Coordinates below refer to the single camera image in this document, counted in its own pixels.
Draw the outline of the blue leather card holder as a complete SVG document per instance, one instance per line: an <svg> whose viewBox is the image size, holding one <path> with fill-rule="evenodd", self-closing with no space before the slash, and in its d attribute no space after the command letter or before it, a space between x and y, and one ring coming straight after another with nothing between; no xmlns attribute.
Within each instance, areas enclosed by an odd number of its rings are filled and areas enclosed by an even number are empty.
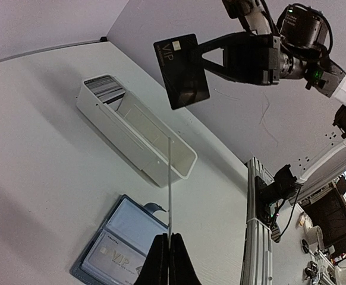
<svg viewBox="0 0 346 285"><path fill-rule="evenodd" d="M126 194L120 196L74 262L70 274L83 284L105 284L82 268L83 260L104 230L147 257L155 236L168 231L168 225L154 215L157 211L166 210L154 202L142 205Z"/></svg>

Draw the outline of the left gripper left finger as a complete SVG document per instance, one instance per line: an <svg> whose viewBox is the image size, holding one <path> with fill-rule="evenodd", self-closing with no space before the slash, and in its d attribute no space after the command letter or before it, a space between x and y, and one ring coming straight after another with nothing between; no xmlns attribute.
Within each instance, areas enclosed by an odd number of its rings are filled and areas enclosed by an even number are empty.
<svg viewBox="0 0 346 285"><path fill-rule="evenodd" d="M135 285L167 285L169 244L166 233L156 235Z"/></svg>

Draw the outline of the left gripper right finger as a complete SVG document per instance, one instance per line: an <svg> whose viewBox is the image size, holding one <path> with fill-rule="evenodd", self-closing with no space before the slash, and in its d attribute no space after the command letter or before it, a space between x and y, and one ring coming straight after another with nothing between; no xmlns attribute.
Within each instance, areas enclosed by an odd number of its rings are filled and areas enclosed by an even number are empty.
<svg viewBox="0 0 346 285"><path fill-rule="evenodd" d="M172 285L201 285L182 236L174 233L171 236L169 250L169 283Z"/></svg>

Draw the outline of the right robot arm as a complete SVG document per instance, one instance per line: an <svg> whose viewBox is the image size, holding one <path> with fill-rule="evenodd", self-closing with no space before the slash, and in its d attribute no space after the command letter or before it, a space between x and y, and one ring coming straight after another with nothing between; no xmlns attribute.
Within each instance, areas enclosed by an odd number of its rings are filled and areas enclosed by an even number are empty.
<svg viewBox="0 0 346 285"><path fill-rule="evenodd" d="M328 98L341 102L333 122L342 131L341 142L324 147L308 161L301 161L297 178L282 170L276 181L279 190L304 184L336 153L346 148L346 72L328 57L300 59L289 51L277 34L232 33L191 48L186 58L200 72L209 71L227 81L254 86L273 86L281 79L307 81Z"/></svg>

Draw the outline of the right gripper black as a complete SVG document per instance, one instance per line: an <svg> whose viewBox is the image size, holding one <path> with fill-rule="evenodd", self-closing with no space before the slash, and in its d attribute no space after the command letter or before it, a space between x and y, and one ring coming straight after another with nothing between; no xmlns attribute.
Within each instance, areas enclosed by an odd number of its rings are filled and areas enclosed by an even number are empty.
<svg viewBox="0 0 346 285"><path fill-rule="evenodd" d="M225 46L228 47L228 69L207 59L202 59L202 65L205 70L227 81L270 86L277 85L280 80L305 77L307 62L289 52L282 52L280 38L271 34L226 34L199 44L195 55L202 56Z"/></svg>

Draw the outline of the black VIP credit card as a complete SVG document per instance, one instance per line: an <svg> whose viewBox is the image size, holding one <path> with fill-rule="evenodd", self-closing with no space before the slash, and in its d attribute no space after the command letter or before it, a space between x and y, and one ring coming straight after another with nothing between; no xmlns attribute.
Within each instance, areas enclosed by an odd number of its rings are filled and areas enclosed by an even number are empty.
<svg viewBox="0 0 346 285"><path fill-rule="evenodd" d="M210 98L205 70L191 62L190 52L198 47L195 34L161 40L153 44L172 110Z"/></svg>

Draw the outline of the white credit card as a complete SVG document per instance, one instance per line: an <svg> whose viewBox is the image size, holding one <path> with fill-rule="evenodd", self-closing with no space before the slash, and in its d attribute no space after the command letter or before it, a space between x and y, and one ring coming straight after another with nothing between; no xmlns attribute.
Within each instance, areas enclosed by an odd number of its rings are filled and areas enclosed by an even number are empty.
<svg viewBox="0 0 346 285"><path fill-rule="evenodd" d="M105 284L134 284L145 260L144 255L104 230L83 260L82 268Z"/></svg>

